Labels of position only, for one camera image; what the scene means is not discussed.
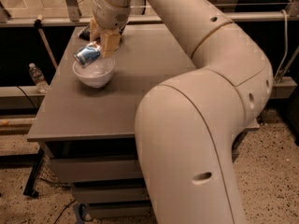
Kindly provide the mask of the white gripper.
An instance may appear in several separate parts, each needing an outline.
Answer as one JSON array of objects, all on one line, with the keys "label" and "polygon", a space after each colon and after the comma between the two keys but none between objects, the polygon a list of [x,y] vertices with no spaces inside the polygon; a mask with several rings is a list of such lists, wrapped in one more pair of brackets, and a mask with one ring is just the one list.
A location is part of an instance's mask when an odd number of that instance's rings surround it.
[{"label": "white gripper", "polygon": [[93,0],[93,16],[90,21],[90,41],[101,39],[102,57],[109,58],[119,47],[121,42],[120,31],[128,22],[130,7],[122,7],[109,3],[107,0]]}]

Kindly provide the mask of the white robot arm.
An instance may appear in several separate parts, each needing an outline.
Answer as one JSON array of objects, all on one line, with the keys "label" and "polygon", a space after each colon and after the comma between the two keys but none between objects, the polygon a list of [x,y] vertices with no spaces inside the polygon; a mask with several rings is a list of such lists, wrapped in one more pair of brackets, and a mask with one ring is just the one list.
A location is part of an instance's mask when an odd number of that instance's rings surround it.
[{"label": "white robot arm", "polygon": [[[207,0],[147,0],[195,68],[155,86],[135,115],[139,163],[158,224],[246,224],[233,142],[264,109],[273,71],[259,46]],[[131,0],[93,0],[121,28]]]}]

